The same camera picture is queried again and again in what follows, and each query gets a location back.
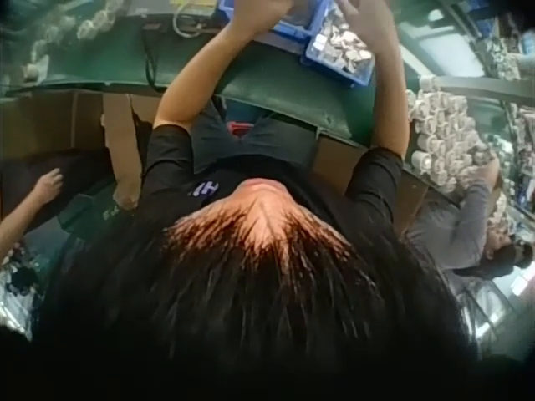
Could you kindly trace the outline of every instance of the blue crate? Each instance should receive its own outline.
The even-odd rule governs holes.
[[[330,3],[330,0],[309,1],[314,3],[314,7],[311,10],[309,18],[306,18],[308,21],[303,26],[293,24],[292,18],[295,18],[295,16],[290,14],[288,15],[287,20],[278,23],[277,26],[273,28],[273,31],[298,42],[306,42],[309,40],[315,34],[313,27],[316,25],[316,19],[318,15],[323,14],[327,4]],[[220,0],[218,8],[225,13],[227,18],[230,20],[234,12],[234,0]]]
[[[369,67],[366,70],[364,70],[364,72],[361,72],[360,75],[353,75],[349,72],[343,71],[342,69],[337,69],[332,64],[325,63],[323,60],[318,58],[319,51],[313,46],[314,39],[321,32],[321,28],[324,24],[324,19],[329,13],[329,11],[332,9],[332,7],[337,7],[337,6],[333,0],[328,0],[326,4],[324,4],[322,14],[319,15],[318,18],[315,18],[314,26],[312,27],[313,36],[312,36],[312,39],[310,40],[310,43],[307,46],[305,54],[301,58],[301,62],[304,65],[316,68],[319,71],[323,71],[326,74],[330,74],[330,75],[333,75],[334,77],[337,77],[338,79],[349,84],[349,86],[351,86],[352,88],[357,85],[368,86],[371,80],[371,76],[374,72],[374,67],[375,67],[375,63],[373,59],[370,61]]]

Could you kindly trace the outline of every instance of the dark hair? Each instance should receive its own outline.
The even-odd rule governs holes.
[[[155,196],[82,250],[38,310],[35,360],[70,383],[164,392],[464,383],[475,353],[456,299],[390,227],[350,245],[289,221],[289,249],[255,249],[239,214],[171,236],[189,207]]]

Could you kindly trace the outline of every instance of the cable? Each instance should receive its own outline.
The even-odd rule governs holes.
[[[149,39],[147,38],[147,29],[141,30],[141,43],[143,44],[143,51],[145,52],[145,77],[149,86],[156,92],[163,94],[165,92],[164,88],[160,88],[156,85],[156,75],[158,74],[158,58],[154,57],[152,53],[152,46],[149,44]],[[162,28],[159,28],[156,32],[156,39],[160,39],[160,36],[163,34]]]
[[[179,36],[182,36],[183,38],[186,38],[186,39],[192,39],[192,38],[196,38],[197,36],[200,36],[201,35],[201,29],[202,29],[202,24],[201,23],[197,23],[197,25],[196,25],[197,32],[195,32],[195,33],[183,32],[183,31],[181,31],[180,28],[178,28],[178,18],[180,17],[180,15],[184,11],[184,9],[191,4],[191,1],[192,0],[184,0],[182,5],[178,6],[178,8],[176,9],[175,13],[173,14],[173,19],[172,19],[173,30],[175,31],[175,33],[177,35],[179,35]]]

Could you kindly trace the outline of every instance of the brown cardboard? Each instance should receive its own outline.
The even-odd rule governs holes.
[[[1,157],[68,149],[72,103],[71,93],[36,93],[1,104]]]
[[[0,114],[2,158],[104,146],[101,94],[36,92],[1,104]]]
[[[104,94],[105,142],[117,181],[141,177],[141,160],[137,149],[134,120],[127,94]]]

